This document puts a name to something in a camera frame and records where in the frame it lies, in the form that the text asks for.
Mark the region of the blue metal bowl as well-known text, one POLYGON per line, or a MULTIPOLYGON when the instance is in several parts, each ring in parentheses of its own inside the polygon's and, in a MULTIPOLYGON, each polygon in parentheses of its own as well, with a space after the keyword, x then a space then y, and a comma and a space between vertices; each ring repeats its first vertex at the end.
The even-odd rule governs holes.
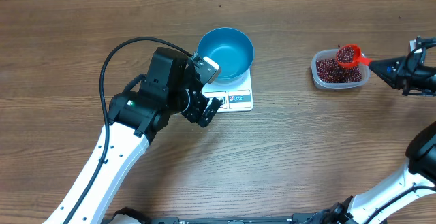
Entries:
POLYGON ((221 73, 215 82, 228 84, 242 78, 249 71, 254 61, 255 48, 242 31, 220 27, 201 38, 197 53, 209 57, 220 66, 221 73))

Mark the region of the white digital kitchen scale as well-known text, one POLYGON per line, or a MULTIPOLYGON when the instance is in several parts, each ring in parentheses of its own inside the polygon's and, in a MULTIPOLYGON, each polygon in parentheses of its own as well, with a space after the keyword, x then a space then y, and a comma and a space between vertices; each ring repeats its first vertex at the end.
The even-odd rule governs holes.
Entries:
POLYGON ((228 84, 219 82, 207 84, 202 89, 202 94, 207 98, 215 97, 221 101, 218 113, 251 111, 254 107, 251 70, 228 84))

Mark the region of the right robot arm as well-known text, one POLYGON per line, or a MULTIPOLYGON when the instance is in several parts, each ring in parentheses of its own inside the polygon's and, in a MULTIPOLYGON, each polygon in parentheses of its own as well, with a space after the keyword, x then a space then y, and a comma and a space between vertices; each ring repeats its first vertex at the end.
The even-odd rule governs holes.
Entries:
MULTIPOLYGON (((417 37, 408 55, 374 61, 349 44, 337 53, 344 68, 366 65, 391 88, 404 96, 435 96, 435 68, 424 64, 435 38, 417 37)), ((409 144, 406 161, 372 189, 335 203, 307 219, 308 223, 385 223, 387 218, 413 201, 435 193, 435 124, 423 129, 409 144)))

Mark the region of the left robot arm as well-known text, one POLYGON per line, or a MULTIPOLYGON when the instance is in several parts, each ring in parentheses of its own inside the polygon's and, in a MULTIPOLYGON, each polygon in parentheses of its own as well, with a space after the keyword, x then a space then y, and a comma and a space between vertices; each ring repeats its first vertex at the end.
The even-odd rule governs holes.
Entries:
POLYGON ((126 175, 173 114, 206 127, 221 102, 202 88, 220 66, 159 47, 146 74, 135 77, 105 110, 105 124, 84 168, 47 223, 101 223, 126 175))

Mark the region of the red scoop with blue handle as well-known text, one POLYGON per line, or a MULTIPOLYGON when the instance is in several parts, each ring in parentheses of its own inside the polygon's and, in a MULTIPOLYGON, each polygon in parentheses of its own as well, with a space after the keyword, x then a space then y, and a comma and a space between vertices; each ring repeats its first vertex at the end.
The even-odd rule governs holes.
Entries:
POLYGON ((371 59, 365 57, 359 46, 348 44, 342 46, 336 53, 337 63, 347 69, 351 69, 359 64, 369 66, 371 59))

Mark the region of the clear plastic container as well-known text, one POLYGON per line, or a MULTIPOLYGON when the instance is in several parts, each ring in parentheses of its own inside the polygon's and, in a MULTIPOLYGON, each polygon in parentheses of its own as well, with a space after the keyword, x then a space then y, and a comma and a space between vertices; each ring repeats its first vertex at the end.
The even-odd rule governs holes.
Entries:
POLYGON ((317 73, 316 61, 320 59, 335 58, 338 49, 323 50, 318 52, 311 61, 311 72, 313 82, 316 88, 322 90, 340 90, 340 89, 354 89, 363 86, 370 78, 371 72, 366 65, 359 64, 359 69, 362 74, 361 81, 359 82, 345 82, 345 83, 327 83, 320 79, 317 73))

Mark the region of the red adzuki beans in container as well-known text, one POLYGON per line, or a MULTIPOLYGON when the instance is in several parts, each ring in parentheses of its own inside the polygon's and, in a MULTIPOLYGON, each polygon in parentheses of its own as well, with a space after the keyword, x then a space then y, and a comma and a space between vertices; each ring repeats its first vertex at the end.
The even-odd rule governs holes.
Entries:
POLYGON ((359 67, 341 67, 335 59, 320 59, 315 62, 317 74, 326 83, 350 83, 362 80, 359 67))

